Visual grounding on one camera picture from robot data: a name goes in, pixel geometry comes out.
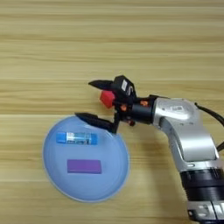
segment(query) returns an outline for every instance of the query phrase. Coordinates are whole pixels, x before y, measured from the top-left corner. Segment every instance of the wood grain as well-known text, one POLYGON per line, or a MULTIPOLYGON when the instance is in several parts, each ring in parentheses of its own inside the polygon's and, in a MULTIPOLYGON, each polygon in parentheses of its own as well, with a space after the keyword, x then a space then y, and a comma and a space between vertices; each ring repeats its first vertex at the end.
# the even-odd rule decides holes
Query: wood grain
MULTIPOLYGON (((152 127, 121 125, 129 180, 100 204, 54 189, 42 144, 74 111, 111 117, 88 82, 118 74, 139 95, 182 97, 223 115, 223 19, 222 0, 0 0, 1 222, 190 223, 167 139, 152 127)), ((203 118, 219 143, 222 127, 203 118)))

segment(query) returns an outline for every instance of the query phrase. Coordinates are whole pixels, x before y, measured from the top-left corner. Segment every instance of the black cable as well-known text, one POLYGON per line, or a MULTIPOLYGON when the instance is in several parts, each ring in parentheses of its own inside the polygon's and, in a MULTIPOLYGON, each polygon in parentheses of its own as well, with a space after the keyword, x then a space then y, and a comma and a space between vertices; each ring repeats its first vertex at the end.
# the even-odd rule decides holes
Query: black cable
MULTIPOLYGON (((205 112, 207 112, 210 116, 212 116, 213 118, 215 118, 218 122, 221 123, 221 125, 224 127, 224 117, 217 114, 216 112, 212 111, 211 109, 209 108, 204 108, 204 107, 201 107, 197 102, 195 102, 195 105, 198 109, 200 110, 203 110, 205 112)), ((222 142, 221 144, 219 144, 217 146, 217 150, 218 151, 222 151, 224 149, 224 142, 222 142)))

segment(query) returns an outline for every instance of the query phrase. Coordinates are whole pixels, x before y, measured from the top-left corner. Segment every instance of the blue object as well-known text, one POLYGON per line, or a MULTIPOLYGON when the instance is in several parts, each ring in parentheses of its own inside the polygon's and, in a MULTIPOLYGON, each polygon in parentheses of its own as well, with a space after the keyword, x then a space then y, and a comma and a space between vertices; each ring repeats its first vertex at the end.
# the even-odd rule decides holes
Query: blue object
POLYGON ((111 198, 123 187, 129 174, 130 159, 119 135, 90 126, 76 116, 58 122, 48 133, 43 148, 43 163, 53 185, 71 199, 99 202, 111 198), (96 134, 98 144, 57 143, 57 133, 96 134), (67 173, 67 160, 100 160, 102 173, 67 173))
POLYGON ((97 135, 90 133, 59 132, 56 136, 58 144, 93 144, 97 145, 97 135))

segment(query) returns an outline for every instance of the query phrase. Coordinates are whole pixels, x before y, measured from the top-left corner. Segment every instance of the blue tube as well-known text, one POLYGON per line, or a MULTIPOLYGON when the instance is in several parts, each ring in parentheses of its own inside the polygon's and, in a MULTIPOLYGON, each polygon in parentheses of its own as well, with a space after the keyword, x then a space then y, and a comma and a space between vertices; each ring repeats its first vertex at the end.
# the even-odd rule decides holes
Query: blue tube
POLYGON ((58 132, 56 141, 58 144, 97 145, 98 139, 96 134, 91 133, 58 132))

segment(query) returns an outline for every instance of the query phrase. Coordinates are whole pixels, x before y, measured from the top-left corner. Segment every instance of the white label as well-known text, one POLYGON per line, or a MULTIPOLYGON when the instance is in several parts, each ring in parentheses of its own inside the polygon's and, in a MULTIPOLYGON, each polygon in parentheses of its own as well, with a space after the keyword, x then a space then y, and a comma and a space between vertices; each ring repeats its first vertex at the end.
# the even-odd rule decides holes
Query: white label
POLYGON ((175 107, 171 107, 172 111, 184 111, 184 108, 182 106, 175 106, 175 107))
POLYGON ((128 85, 128 82, 127 82, 126 80, 124 80, 124 81, 122 82, 122 90, 123 90, 123 91, 126 91, 126 87, 127 87, 127 85, 128 85))
POLYGON ((72 132, 67 132, 67 133, 66 133, 66 140, 67 140, 68 142, 73 142, 73 141, 74 141, 74 133, 72 133, 72 132))

